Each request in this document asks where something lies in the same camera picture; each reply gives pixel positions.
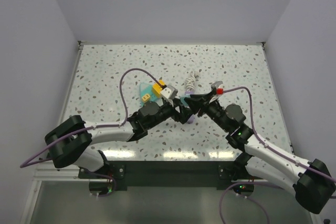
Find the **teal small plug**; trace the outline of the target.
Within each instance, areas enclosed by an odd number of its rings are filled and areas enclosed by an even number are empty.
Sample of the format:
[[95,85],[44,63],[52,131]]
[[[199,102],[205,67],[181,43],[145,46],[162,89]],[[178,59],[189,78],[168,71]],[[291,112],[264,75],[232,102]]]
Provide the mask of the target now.
[[181,103],[182,103],[185,107],[188,107],[188,104],[187,104],[187,102],[185,101],[185,97],[180,97],[180,101],[181,101]]

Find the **yellow cube socket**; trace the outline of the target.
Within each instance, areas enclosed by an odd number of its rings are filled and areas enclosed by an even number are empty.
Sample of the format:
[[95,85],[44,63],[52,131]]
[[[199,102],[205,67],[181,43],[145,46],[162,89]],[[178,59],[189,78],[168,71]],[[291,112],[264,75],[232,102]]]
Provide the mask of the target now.
[[152,86],[152,93],[157,97],[161,97],[161,92],[165,89],[166,84],[163,80],[159,80],[158,82],[155,82]]

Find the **yellow small plug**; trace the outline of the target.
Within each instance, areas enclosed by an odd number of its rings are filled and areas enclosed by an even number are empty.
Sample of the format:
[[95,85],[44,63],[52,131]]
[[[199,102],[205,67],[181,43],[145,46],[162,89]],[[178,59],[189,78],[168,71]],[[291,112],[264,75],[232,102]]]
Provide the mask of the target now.
[[151,100],[150,94],[146,93],[145,95],[142,96],[141,100],[143,103],[147,103],[148,101]]

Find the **teal triangular socket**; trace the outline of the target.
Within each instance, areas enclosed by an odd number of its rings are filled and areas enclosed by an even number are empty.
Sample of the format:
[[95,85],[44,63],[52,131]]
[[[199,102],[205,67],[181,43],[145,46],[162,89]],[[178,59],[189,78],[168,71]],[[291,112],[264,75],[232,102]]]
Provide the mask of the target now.
[[148,83],[140,83],[140,100],[142,104],[147,102],[155,102],[161,97],[161,91],[163,90],[163,82],[161,81],[161,85],[148,84]]

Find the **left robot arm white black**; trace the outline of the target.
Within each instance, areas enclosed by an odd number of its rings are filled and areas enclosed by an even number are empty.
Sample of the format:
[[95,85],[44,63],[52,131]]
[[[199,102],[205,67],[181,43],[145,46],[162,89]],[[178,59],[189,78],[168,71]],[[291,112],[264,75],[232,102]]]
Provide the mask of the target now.
[[97,178],[103,178],[109,171],[106,156],[102,151],[91,150],[90,145],[138,141],[147,136],[150,129],[168,119],[184,124],[191,115],[191,109],[179,100],[162,105],[149,102],[129,116],[123,125],[96,124],[74,115],[49,132],[45,142],[57,169],[76,165],[91,171]]

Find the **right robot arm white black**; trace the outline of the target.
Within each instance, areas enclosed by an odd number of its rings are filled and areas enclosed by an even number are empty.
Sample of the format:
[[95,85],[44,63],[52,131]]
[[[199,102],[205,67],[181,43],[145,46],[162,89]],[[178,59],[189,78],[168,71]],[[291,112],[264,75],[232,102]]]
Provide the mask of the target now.
[[335,179],[326,164],[319,159],[309,161],[295,156],[262,138],[254,126],[245,124],[246,117],[239,105],[220,105],[218,98],[223,92],[213,89],[208,94],[191,94],[184,100],[194,114],[206,114],[224,130],[229,145],[277,170],[274,175],[259,172],[257,177],[292,192],[304,209],[319,214],[335,192]]

